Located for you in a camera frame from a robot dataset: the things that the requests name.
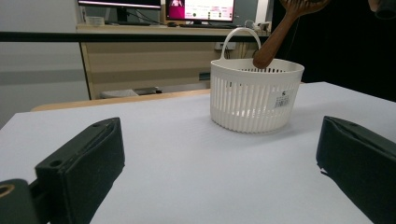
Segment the computer monitor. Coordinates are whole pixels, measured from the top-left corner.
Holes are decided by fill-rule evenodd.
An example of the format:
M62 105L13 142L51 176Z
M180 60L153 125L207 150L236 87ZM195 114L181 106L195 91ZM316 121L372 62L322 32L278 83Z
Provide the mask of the computer monitor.
M161 0L78 0L79 6L114 7L117 9L117 20L127 21L127 8L161 10Z
M234 0L165 0L169 21L233 22Z

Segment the basket handle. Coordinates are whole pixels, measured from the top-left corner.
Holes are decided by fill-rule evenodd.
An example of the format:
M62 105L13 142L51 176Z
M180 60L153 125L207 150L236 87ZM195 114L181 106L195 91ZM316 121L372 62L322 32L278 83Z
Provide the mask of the basket handle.
M251 35L253 35L253 37L254 37L254 38L256 39L256 41L257 41L257 44L259 45L259 48L262 46L262 42L260 41L260 39L259 39L259 37L257 36L256 32L254 32L252 29L245 28L245 27L239 27L239 28L233 29L233 30L227 35L227 38L225 38L225 41L224 41L224 44L223 44L223 48L222 48L222 51L221 51L221 57L220 57L221 60L225 60L225 58L224 58L224 52L225 52L225 49L226 49L227 44L228 44L228 42L230 41L231 37L233 37L236 33L239 33L239 32L242 32L242 31L247 31L247 32L249 32Z

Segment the basket label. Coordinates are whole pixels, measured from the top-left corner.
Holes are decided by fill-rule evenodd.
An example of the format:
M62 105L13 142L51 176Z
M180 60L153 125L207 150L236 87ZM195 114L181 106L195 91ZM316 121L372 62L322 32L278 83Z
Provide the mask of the basket label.
M271 105L274 106L274 109L289 105L291 94L292 90L276 92L273 97L271 97L273 101Z

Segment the hand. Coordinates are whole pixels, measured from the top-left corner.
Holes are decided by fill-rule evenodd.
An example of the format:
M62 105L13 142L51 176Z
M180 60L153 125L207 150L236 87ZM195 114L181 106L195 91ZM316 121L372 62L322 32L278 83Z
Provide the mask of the hand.
M381 0L369 0L370 9L375 12L378 9Z

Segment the white table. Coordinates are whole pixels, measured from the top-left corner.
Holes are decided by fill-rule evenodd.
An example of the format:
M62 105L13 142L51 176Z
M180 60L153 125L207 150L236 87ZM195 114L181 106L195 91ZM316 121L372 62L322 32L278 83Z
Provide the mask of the white table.
M0 131L0 180L34 167L90 124L120 117L126 166L92 223L371 223L316 164L323 116L396 141L396 104L303 84L277 133L225 130L209 94L16 114Z

